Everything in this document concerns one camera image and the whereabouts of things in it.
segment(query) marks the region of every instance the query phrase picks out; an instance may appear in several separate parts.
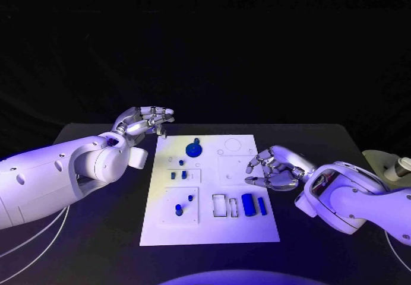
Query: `white cable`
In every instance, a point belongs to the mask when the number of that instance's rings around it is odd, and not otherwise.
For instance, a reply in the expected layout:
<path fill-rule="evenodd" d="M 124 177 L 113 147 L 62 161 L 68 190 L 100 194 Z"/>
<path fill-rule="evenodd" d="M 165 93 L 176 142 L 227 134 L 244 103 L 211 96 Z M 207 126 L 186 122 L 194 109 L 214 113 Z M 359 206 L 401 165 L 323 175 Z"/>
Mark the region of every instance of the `white cable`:
<path fill-rule="evenodd" d="M 68 213 L 70 213 L 70 208 L 71 208 L 71 206 L 67 207 L 67 215 L 68 215 Z M 0 284 L 3 284 L 8 280 L 10 280 L 13 277 L 16 277 L 16 276 L 32 266 L 32 264 L 38 261 L 38 259 L 42 257 L 42 255 L 44 255 L 45 252 L 48 251 L 49 247 L 52 246 L 54 241 L 55 241 L 57 238 L 58 238 L 58 235 L 61 234 L 62 226 L 65 225 L 65 222 L 67 222 L 67 215 L 65 215 L 65 219 L 64 219 L 64 221 L 62 221 L 61 228 L 58 229 L 58 233 L 57 233 L 57 235 L 55 235 L 55 237 L 54 237 L 54 240 L 52 240 L 52 242 L 49 243 L 48 247 L 45 248 L 44 252 L 42 252 L 41 255 L 36 257 L 36 259 L 29 263 L 29 265 L 28 265 L 16 274 L 13 274 L 8 279 L 5 279 L 5 280 L 0 282 Z"/>
<path fill-rule="evenodd" d="M 67 207 L 62 209 L 60 215 L 57 216 L 57 218 L 54 219 L 54 221 L 51 222 L 51 224 L 41 230 L 41 232 L 31 238 L 28 239 L 21 245 L 18 245 L 18 247 L 15 247 L 13 249 L 10 249 L 9 251 L 6 251 L 3 254 L 0 254 L 0 258 L 3 256 L 6 256 L 9 253 L 12 253 L 15 250 L 18 250 L 23 245 L 26 245 L 44 232 L 45 230 L 48 230 L 48 228 L 52 226 L 52 224 L 57 222 L 58 218 L 61 217 L 62 213 L 65 212 Z"/>
<path fill-rule="evenodd" d="M 400 258 L 398 254 L 397 254 L 397 252 L 396 252 L 396 250 L 394 250 L 394 247 L 393 247 L 393 244 L 391 244 L 391 241 L 390 241 L 390 238 L 388 238 L 388 233 L 387 233 L 387 231 L 385 231 L 385 236 L 387 236 L 387 240 L 388 240 L 390 247 L 391 247 L 391 249 L 393 249 L 393 252 L 394 252 L 394 254 L 396 254 L 398 260 L 401 261 L 401 263 L 403 263 L 403 265 L 406 266 L 406 268 L 409 269 L 409 271 L 411 271 L 411 268 L 407 266 L 406 262 L 403 261 L 403 259 Z"/>

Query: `black curtain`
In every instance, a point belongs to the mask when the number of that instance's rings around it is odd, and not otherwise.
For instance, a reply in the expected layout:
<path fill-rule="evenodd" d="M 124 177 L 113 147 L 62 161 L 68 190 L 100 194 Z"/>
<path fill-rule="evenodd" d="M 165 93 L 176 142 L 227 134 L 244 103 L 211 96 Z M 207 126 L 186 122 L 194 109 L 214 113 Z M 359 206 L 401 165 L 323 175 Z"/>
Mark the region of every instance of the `black curtain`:
<path fill-rule="evenodd" d="M 410 156 L 409 4 L 325 2 L 0 6 L 0 157 L 132 106 L 176 123 L 336 123 Z"/>

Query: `robotic hand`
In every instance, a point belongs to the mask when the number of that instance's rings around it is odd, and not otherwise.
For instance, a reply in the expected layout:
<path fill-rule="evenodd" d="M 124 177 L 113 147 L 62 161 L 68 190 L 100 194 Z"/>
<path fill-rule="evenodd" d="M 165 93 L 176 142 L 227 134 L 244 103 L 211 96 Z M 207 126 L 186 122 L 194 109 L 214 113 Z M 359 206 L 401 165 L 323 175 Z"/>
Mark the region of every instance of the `robotic hand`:
<path fill-rule="evenodd" d="M 145 134 L 168 137 L 162 123 L 175 111 L 133 107 L 110 132 L 22 153 L 0 162 L 0 229 L 54 214 L 119 180 L 127 166 L 143 169 Z"/>
<path fill-rule="evenodd" d="M 411 245 L 411 188 L 390 190 L 377 175 L 341 161 L 316 168 L 279 145 L 253 158 L 246 170 L 248 174 L 260 163 L 264 178 L 248 177 L 246 183 L 290 191 L 303 181 L 305 189 L 295 203 L 310 217 L 319 215 L 349 235 L 370 220 L 401 243 Z"/>

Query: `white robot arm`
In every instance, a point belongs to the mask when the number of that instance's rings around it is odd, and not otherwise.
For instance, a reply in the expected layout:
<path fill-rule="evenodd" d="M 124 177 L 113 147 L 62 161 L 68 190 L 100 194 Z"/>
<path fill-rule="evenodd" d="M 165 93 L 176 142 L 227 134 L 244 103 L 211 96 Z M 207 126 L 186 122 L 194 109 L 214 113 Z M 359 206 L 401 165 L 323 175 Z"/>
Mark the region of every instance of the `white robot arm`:
<path fill-rule="evenodd" d="M 133 107 L 110 132 L 41 148 L 0 162 L 0 229 L 54 214 L 119 180 L 127 166 L 145 167 L 145 134 L 166 138 L 172 109 Z"/>
<path fill-rule="evenodd" d="M 259 163 L 266 177 L 248 177 L 246 183 L 290 191 L 303 181 L 305 190 L 295 202 L 310 217 L 319 215 L 336 230 L 349 235 L 370 220 L 401 243 L 411 245 L 411 188 L 390 190 L 377 175 L 345 162 L 316 168 L 279 145 L 256 156 L 247 173 Z"/>

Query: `blue disc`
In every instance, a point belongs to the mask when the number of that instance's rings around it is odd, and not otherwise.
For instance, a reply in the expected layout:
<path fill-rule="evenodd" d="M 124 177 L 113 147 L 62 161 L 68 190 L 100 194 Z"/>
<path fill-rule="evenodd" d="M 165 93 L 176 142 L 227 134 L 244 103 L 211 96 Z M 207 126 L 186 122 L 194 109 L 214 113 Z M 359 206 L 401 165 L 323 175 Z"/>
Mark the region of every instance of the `blue disc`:
<path fill-rule="evenodd" d="M 195 142 L 186 146 L 186 155 L 189 157 L 198 157 L 204 152 L 204 148 L 199 145 L 199 139 L 195 139 Z"/>

